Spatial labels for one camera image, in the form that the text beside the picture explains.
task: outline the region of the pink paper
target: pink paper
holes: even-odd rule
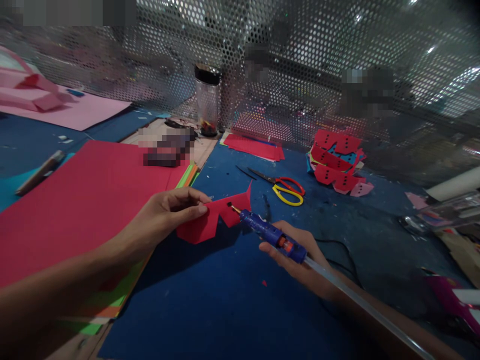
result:
[[[359,182],[351,190],[350,196],[358,198],[363,195],[367,195],[369,192],[372,191],[373,188],[374,188],[374,185],[371,182],[368,182],[368,183]]]
[[[59,96],[65,103],[55,109],[37,112],[15,106],[0,105],[0,112],[83,131],[118,114],[131,102],[112,100],[85,93],[82,97],[70,95],[67,87],[59,86]]]
[[[417,210],[421,210],[428,206],[428,204],[425,202],[425,199],[421,196],[415,195],[414,193],[411,193],[411,192],[406,192],[405,195],[408,198],[408,200],[411,201],[413,207]]]

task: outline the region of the table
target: table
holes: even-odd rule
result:
[[[168,113],[152,113],[141,108],[129,108],[118,115],[92,126],[85,131],[36,121],[25,117],[0,113],[0,177],[10,177],[39,167],[56,150],[65,153],[78,151],[88,140],[138,143],[138,129],[149,126],[164,128]],[[60,143],[58,136],[65,135],[73,142]],[[212,152],[216,139],[195,141],[194,161],[199,169]],[[110,324],[95,336],[75,333],[60,326],[51,326],[25,341],[25,352],[18,359],[95,359]]]
[[[415,212],[404,192],[421,189],[363,170],[375,189],[365,197],[345,196],[306,173],[305,154],[285,150],[285,158],[272,163],[217,145],[195,187],[214,199],[245,191],[250,178],[235,165],[296,179],[306,190],[302,206],[282,203],[271,185],[259,179],[252,184],[252,209],[264,215],[265,194],[273,221],[283,219],[317,239],[344,242],[365,289],[407,316],[425,310],[409,280],[418,267],[471,287],[439,239],[415,239],[397,223],[397,216]],[[267,349],[269,357],[281,359],[295,357],[296,349],[313,358],[372,356],[375,345],[354,324],[335,309],[334,317],[329,315],[318,299],[258,251],[258,243],[241,226],[222,224],[215,239],[199,245],[171,235],[154,252],[99,356],[149,359],[175,353],[182,359],[197,352],[196,358],[239,359]],[[321,249],[328,258],[348,264],[339,246],[322,244]],[[480,354],[468,342],[420,324],[464,357]]]

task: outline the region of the paper scrap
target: paper scrap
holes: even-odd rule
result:
[[[406,192],[405,195],[408,198],[408,200],[410,200],[413,207],[417,210],[421,210],[428,206],[428,204],[425,201],[425,198],[421,196],[418,196],[412,192]]]
[[[195,220],[177,227],[176,235],[190,244],[199,244],[215,237],[219,216],[229,228],[239,224],[239,215],[227,204],[231,203],[241,210],[247,209],[251,211],[251,186],[252,182],[250,182],[247,191],[244,193],[209,202],[205,205],[208,208],[208,212]]]

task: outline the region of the perforated metal sheet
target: perforated metal sheet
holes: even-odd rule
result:
[[[138,0],[126,27],[22,27],[1,41],[50,80],[196,117],[194,63],[222,72],[220,123],[307,148],[364,139],[367,165],[430,185],[480,165],[478,13],[456,0]],[[341,116],[342,71],[390,71],[390,114]]]

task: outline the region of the red paper cutout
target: red paper cutout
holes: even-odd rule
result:
[[[342,160],[339,157],[336,157],[332,153],[324,149],[320,149],[318,146],[314,145],[311,152],[311,157],[316,162],[319,162],[322,165],[326,165],[329,168],[339,170],[344,172],[352,167],[352,165],[345,160]]]
[[[223,143],[231,149],[251,154],[260,158],[265,158],[273,161],[280,161],[281,158],[281,155],[277,153],[277,148],[274,145],[268,145],[266,143],[256,141],[247,137],[229,134]]]
[[[359,183],[359,181],[359,177],[343,173],[342,175],[337,176],[335,184],[333,184],[333,188],[337,193],[346,194],[351,191],[355,185]]]
[[[343,172],[323,166],[318,165],[315,169],[315,178],[319,183],[324,185],[330,185],[331,183],[337,181],[337,178],[343,175]]]
[[[339,135],[335,146],[335,152],[339,154],[354,153],[359,148],[361,142],[362,139],[353,136]]]
[[[215,237],[218,222],[219,213],[208,209],[205,215],[177,227],[176,235],[190,244],[199,244]]]
[[[330,150],[336,143],[335,152],[343,155],[356,152],[361,142],[362,139],[322,129],[315,134],[315,145]]]
[[[177,227],[176,235],[190,244],[199,244],[215,237],[219,216],[229,228],[240,224],[239,215],[227,204],[231,203],[240,210],[252,211],[250,205],[251,186],[252,182],[244,193],[209,202],[205,205],[208,208],[207,214]]]
[[[330,150],[338,141],[338,134],[331,131],[319,129],[315,134],[315,144],[323,149]]]
[[[142,166],[140,157],[136,145],[88,141],[0,213],[0,288],[113,238],[187,169]]]

